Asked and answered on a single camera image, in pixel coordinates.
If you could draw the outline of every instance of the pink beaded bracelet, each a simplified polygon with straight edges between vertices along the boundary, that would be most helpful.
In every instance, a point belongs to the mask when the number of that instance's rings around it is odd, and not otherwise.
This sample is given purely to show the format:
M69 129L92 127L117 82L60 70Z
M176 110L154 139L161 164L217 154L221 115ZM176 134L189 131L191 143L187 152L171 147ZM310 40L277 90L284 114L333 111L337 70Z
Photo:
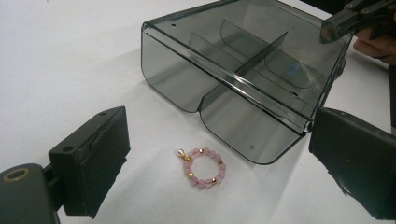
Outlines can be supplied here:
M217 183L220 183L222 181L222 179L224 179L226 166L225 166L223 160L221 159L220 154L216 154L216 152L214 150L210 150L207 147L195 148L192 152L189 153L189 156L187 156L184 153L183 149L180 149L177 152L177 155L184 160L183 161L184 173L187 175L187 177L190 179L190 181L193 185L196 185L201 189L204 187L209 188ZM192 161L201 155L209 156L210 158L215 160L216 163L219 165L219 171L215 177L207 179L207 180L198 179L198 177L196 177L194 175L194 173L192 172L192 170L191 170Z

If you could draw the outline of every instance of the hand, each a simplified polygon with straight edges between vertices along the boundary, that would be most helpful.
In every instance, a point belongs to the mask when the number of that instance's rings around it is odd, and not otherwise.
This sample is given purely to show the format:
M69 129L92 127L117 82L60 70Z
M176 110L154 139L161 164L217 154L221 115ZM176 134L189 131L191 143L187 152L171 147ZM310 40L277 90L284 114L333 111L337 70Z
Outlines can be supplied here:
M371 30L371 28L366 28L356 33L355 36L358 39L353 48L383 63L396 65L396 36L383 35L375 40L369 40Z

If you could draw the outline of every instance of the white surface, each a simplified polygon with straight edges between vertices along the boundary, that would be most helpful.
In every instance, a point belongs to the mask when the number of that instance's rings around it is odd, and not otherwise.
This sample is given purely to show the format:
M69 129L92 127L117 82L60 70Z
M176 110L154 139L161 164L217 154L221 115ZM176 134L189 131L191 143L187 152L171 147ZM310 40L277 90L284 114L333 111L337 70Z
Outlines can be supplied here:
M308 152L309 135L273 165L253 165L197 114L164 100L140 70L143 21L196 1L0 1L0 171L49 163L48 151L96 113L125 105L131 152L95 220L62 223L394 223L338 188ZM328 16L296 2L299 8ZM353 49L326 103L389 132L387 70ZM190 185L178 148L211 147L228 170L211 189Z

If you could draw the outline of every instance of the transparent plastic box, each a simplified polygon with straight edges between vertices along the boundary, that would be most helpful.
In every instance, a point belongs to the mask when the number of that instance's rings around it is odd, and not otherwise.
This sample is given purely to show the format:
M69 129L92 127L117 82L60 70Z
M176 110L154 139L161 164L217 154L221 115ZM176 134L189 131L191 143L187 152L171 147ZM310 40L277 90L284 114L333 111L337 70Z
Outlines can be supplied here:
M249 161L269 164L310 131L351 35L320 43L322 20L275 0L219 1L142 26L156 91Z

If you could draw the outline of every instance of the gold clasp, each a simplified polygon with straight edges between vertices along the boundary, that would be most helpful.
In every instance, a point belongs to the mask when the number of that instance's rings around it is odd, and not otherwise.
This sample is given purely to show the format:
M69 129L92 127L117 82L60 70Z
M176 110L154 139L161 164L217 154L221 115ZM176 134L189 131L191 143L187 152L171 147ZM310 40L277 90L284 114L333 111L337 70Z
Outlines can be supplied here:
M179 149L178 152L177 152L177 155L178 155L179 157L181 157L181 158L182 158L183 160L185 160L185 161L192 161L192 158L189 157L189 156L187 156L186 153L184 153L184 150L183 150L183 149Z

